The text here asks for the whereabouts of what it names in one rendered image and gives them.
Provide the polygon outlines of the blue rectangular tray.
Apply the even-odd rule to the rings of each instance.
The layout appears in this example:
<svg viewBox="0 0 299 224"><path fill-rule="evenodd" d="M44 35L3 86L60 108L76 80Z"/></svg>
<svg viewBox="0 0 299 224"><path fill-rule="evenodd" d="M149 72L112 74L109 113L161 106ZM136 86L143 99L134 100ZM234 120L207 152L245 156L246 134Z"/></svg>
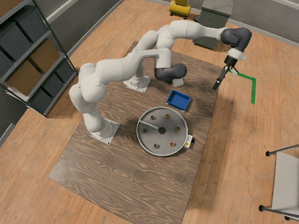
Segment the blue rectangular tray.
<svg viewBox="0 0 299 224"><path fill-rule="evenodd" d="M172 90L166 102L169 105L184 111L190 101L190 98L191 97L183 93L180 93L176 90Z"/></svg>

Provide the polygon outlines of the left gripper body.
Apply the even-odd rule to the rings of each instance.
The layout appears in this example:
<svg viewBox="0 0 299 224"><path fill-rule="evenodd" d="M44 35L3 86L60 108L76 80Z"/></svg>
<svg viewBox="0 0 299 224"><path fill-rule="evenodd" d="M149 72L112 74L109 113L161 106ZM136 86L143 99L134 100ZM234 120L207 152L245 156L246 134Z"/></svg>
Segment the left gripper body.
<svg viewBox="0 0 299 224"><path fill-rule="evenodd" d="M227 67L234 67L236 65L238 60L234 59L234 58L231 58L230 56L227 55L226 59L224 60L224 63L226 63Z"/></svg>

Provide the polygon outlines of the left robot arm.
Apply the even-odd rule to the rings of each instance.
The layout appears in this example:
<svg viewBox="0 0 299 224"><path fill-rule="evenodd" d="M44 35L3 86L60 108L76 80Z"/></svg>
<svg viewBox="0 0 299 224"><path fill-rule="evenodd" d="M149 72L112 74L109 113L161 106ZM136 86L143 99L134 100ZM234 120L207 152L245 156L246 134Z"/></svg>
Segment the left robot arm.
<svg viewBox="0 0 299 224"><path fill-rule="evenodd" d="M231 45L228 56L234 59L241 59L246 61L243 55L252 37L252 32L247 28L207 28L194 21L172 21L170 25L165 25L158 29L158 31L149 30L139 41L132 52L141 50L153 49L155 45L157 48L172 49L175 44L174 40L181 39L198 39L200 37L214 38L218 41ZM142 66L144 58L140 61L135 75L124 84L133 89L142 88L145 84L144 68Z"/></svg>

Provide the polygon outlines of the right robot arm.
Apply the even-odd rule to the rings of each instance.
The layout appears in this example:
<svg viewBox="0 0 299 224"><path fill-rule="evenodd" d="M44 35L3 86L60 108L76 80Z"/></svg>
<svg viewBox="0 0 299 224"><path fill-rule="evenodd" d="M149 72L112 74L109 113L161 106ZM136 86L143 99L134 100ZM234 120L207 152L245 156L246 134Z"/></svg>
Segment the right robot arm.
<svg viewBox="0 0 299 224"><path fill-rule="evenodd" d="M77 110L83 114L85 125L99 140L111 135L113 129L110 120L100 115L97 102L107 91L106 84L130 80L136 73L143 58L154 58L154 75L157 80L183 85L187 68L182 63L171 66L172 53L168 48L131 52L125 58L105 59L85 63L80 67L78 83L70 88L69 95ZM172 83L173 82L173 83Z"/></svg>

